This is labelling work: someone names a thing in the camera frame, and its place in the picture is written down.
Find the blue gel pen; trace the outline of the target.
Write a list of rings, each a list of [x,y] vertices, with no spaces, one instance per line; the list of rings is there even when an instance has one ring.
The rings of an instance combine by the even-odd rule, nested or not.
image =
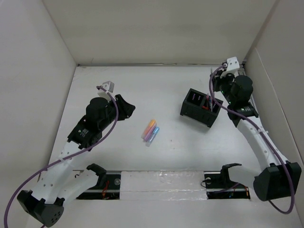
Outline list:
[[[211,97],[211,95],[209,95],[209,103],[210,103],[210,106],[213,107],[213,102],[212,102],[212,97]]]

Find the dark red gel pen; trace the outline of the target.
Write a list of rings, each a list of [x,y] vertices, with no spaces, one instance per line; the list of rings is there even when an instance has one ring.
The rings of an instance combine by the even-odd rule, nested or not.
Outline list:
[[[206,106],[210,109],[209,94],[206,95]]]

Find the pink highlighter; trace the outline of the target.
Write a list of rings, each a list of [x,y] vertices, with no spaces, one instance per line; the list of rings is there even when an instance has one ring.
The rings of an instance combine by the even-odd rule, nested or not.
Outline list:
[[[157,127],[157,123],[154,123],[153,125],[148,127],[148,130],[146,131],[143,140],[146,142],[149,140],[151,134],[153,133],[154,129]]]

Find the blue highlighter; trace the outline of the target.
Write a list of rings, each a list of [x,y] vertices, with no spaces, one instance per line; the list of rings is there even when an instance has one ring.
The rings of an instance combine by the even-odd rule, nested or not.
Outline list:
[[[154,130],[152,131],[150,137],[148,138],[147,142],[146,142],[146,146],[150,147],[151,143],[153,142],[153,140],[155,139],[156,135],[158,134],[160,128],[159,127],[155,127]]]

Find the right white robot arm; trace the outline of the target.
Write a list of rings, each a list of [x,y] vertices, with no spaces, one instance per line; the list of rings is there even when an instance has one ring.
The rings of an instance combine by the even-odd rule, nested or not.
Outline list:
[[[222,168],[219,181],[225,187],[236,182],[253,188],[261,201],[295,197],[301,176],[298,163],[291,163],[275,146],[250,103],[253,82],[245,75],[225,74],[222,69],[210,76],[210,94],[221,92],[228,102],[225,110],[243,134],[259,163],[258,170],[233,163]]]

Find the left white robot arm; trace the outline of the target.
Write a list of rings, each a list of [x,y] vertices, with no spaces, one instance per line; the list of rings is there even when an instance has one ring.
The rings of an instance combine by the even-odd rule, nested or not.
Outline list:
[[[66,204],[91,187],[103,187],[107,171],[95,163],[88,165],[68,184],[65,182],[93,146],[102,140],[103,130],[128,119],[134,110],[135,106],[127,103],[121,95],[109,99],[93,98],[86,107],[85,115],[68,135],[57,164],[47,168],[35,187],[18,194],[17,200],[22,208],[50,228],[63,215]]]

